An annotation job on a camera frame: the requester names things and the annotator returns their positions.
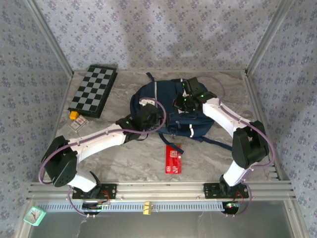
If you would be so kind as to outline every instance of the patterned wallpaper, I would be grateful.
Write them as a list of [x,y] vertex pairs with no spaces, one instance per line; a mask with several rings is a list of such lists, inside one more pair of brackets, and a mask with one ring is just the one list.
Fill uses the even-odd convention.
[[22,0],[0,5],[0,237],[11,238],[68,79]]
[[252,76],[311,237],[317,237],[317,1],[297,0]]
[[234,69],[280,0],[36,0],[73,70]]

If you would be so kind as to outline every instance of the reflective strip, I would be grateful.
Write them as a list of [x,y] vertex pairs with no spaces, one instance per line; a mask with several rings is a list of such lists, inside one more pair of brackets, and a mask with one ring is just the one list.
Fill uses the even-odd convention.
[[158,92],[157,92],[157,90],[158,90],[158,86],[157,86],[157,82],[155,81],[155,82],[154,82],[154,97],[155,97],[156,100],[158,99]]
[[189,124],[190,132],[191,132],[190,138],[192,138],[194,136],[194,130],[193,130],[192,126],[193,125]]

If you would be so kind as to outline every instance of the folding chess board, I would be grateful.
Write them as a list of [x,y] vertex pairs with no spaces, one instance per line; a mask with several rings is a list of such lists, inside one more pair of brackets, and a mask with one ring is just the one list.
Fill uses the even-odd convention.
[[99,118],[116,76],[115,68],[89,67],[68,109],[83,116]]

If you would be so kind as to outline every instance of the black mounting plate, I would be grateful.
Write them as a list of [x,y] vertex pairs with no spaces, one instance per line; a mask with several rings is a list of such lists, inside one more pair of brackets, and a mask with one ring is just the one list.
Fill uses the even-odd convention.
[[115,183],[102,183],[100,192],[94,196],[91,197],[90,192],[83,192],[81,189],[74,188],[73,191],[73,199],[97,199],[97,200],[107,200],[107,195],[102,193],[103,191],[106,191],[109,194],[109,199],[115,199],[116,193],[117,193],[117,184]]
[[240,192],[243,196],[243,198],[248,198],[248,188],[247,186],[239,183],[233,187],[230,187],[230,190],[224,193],[220,189],[220,183],[204,183],[204,193],[205,193],[205,199],[213,199],[213,198],[240,198],[237,196],[237,192]]

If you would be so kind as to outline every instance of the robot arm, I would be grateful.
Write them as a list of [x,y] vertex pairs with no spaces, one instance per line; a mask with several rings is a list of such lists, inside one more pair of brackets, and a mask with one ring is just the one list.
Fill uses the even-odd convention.
[[204,92],[197,78],[184,82],[185,96],[178,94],[174,106],[185,112],[199,111],[215,120],[233,138],[233,162],[220,178],[224,192],[237,185],[252,165],[268,155],[268,144],[256,131],[241,123],[247,122],[265,134],[260,121],[250,122],[224,105],[212,92]]
[[45,153],[42,163],[58,148],[67,146],[47,162],[46,172],[55,187],[68,184],[85,193],[89,192],[93,198],[100,192],[100,182],[92,172],[81,170],[78,164],[92,154],[140,137],[140,134],[123,130],[148,131],[158,122],[159,110],[156,106],[146,104],[137,114],[122,118],[96,133],[70,140],[66,140],[63,136],[55,138]]

